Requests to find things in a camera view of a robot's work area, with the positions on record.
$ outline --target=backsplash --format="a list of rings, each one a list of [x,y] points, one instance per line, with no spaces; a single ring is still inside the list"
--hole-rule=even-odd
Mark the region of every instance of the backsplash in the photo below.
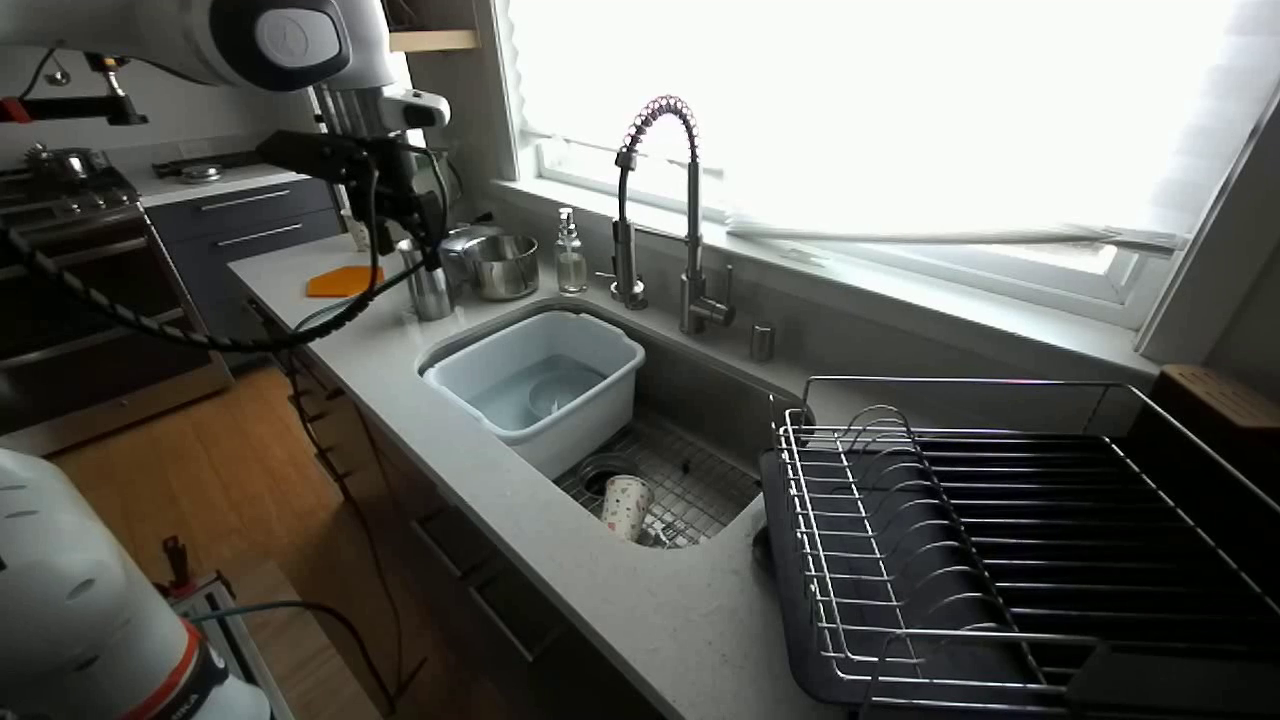
[[[512,198],[499,208],[504,224],[532,232],[545,251],[552,244],[554,208],[545,198]],[[612,238],[606,218],[580,212],[580,235],[591,272],[606,272]],[[634,232],[634,264],[648,284],[648,309],[675,315],[685,244]],[[724,294],[724,251],[702,247],[710,294]],[[845,289],[836,281],[772,267],[760,258],[730,258],[730,323],[702,327],[747,357],[750,327],[776,327],[776,357],[806,373],[859,373],[859,374],[1062,374],[1062,379],[1133,379],[1145,373],[1077,357],[1062,346],[1032,344],[997,327],[964,323],[926,309],[889,294]]]

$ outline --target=stove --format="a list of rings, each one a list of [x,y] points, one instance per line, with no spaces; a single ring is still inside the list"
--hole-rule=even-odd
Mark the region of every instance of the stove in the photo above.
[[[59,281],[25,267],[13,244],[34,247],[141,315],[193,323],[137,186],[114,168],[87,164],[75,181],[38,168],[0,172],[5,446],[48,455],[226,387],[226,368],[212,351],[112,323]]]

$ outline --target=gray countertop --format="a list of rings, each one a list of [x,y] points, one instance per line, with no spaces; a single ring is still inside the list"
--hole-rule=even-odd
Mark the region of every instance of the gray countertop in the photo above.
[[[239,258],[234,272],[284,323],[296,323],[321,309],[300,290],[302,281],[350,258],[360,258],[355,244],[334,235]],[[532,299],[459,303],[450,315],[420,323],[409,294],[388,290],[355,323],[317,340],[311,351],[663,713],[695,720],[840,717],[793,680],[776,591],[750,560],[750,535],[762,522],[760,495],[695,548],[622,542],[489,437],[475,416],[430,397],[420,379],[429,357],[552,294],[554,284],[545,277]],[[605,290],[580,299],[599,315],[619,315]],[[656,311],[626,311],[622,318],[681,335]],[[741,346],[710,351],[760,379],[798,387],[797,368],[747,365]]]

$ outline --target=cabinet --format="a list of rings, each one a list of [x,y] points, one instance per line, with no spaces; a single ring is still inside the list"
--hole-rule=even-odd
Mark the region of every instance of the cabinet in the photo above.
[[[437,606],[430,619],[468,643],[516,708],[659,717],[317,357],[296,351],[284,373],[321,462],[378,531],[388,570],[430,595],[416,606]]]
[[[339,232],[331,186],[325,181],[293,181],[255,193],[203,195],[186,202],[148,208],[157,235],[193,294],[195,323],[212,335],[263,335],[231,258],[306,244]],[[260,357],[224,351],[231,368]]]

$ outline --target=dish drying rack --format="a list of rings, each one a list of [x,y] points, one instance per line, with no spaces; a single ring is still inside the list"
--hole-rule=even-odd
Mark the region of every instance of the dish drying rack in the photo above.
[[[1218,713],[1178,680],[1197,676],[1230,713],[1280,708],[1280,602],[1155,477],[1178,462],[1255,483],[1148,397],[810,374],[804,400],[818,397],[847,419],[793,408],[762,462],[793,671],[810,694],[1004,717]]]

